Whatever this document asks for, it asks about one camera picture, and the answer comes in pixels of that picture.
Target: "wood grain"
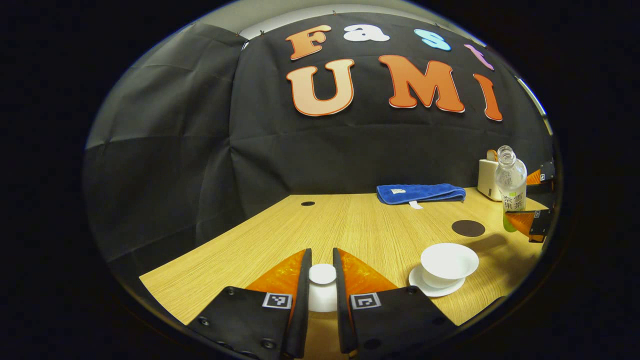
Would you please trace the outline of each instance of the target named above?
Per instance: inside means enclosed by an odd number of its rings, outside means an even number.
[[[173,316],[189,323],[225,287],[244,288],[284,258],[305,248],[313,264],[332,263],[338,247],[365,261],[398,287],[408,285],[412,268],[428,246],[452,242],[473,249],[476,272],[453,294],[431,298],[459,325],[497,297],[507,295],[536,264],[541,244],[502,227],[502,204],[467,188],[462,202],[382,204],[376,194],[290,195],[237,227],[140,277]],[[314,201],[313,206],[301,206]],[[527,199],[527,210],[546,209]],[[458,235],[451,225],[475,220],[484,234]],[[345,359],[332,315],[312,313],[305,359]],[[327,332],[333,341],[326,339]]]

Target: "towel tag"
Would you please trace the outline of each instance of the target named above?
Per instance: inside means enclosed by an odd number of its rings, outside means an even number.
[[[410,201],[409,205],[411,205],[411,207],[414,209],[424,209],[422,206],[418,205],[418,202],[416,200]]]

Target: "orange letter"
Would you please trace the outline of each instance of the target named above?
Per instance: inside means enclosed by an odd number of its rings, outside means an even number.
[[[502,113],[498,110],[498,102],[495,100],[495,94],[493,93],[493,83],[480,74],[474,74],[474,78],[480,83],[484,94],[484,102],[486,103],[484,114],[489,119],[502,121]]]
[[[313,42],[324,42],[326,37],[321,31],[330,30],[331,27],[329,25],[320,25],[309,30],[300,31],[286,38],[285,40],[290,41],[291,45],[293,45],[291,60],[297,60],[322,50],[322,46],[314,45]]]
[[[409,93],[409,86],[415,91],[425,107],[431,106],[436,88],[438,100],[436,106],[441,110],[461,113],[465,106],[458,97],[456,84],[451,77],[451,69],[445,63],[429,61],[424,75],[404,56],[383,55],[379,61],[387,64],[394,83],[394,96],[389,99],[389,105],[395,108],[414,108],[418,102]]]
[[[293,105],[301,113],[309,116],[331,115],[342,111],[353,100],[353,83],[349,70],[355,62],[351,59],[333,60],[324,67],[333,71],[335,95],[328,100],[318,100],[314,91],[315,66],[303,67],[287,74],[291,81]]]

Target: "white saucer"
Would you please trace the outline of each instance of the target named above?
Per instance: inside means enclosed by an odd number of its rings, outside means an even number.
[[[465,283],[466,278],[460,279],[455,284],[448,286],[446,288],[432,288],[429,285],[424,283],[422,280],[422,265],[418,265],[409,273],[409,285],[417,286],[422,290],[422,292],[429,297],[439,297],[448,295],[462,287],[462,284]]]

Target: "plastic bottle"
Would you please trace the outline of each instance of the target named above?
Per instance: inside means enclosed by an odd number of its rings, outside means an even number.
[[[523,211],[527,201],[527,167],[516,158],[513,149],[507,145],[498,149],[498,168],[495,169],[495,184],[502,194],[502,207],[505,211]],[[515,231],[506,217],[504,228]]]

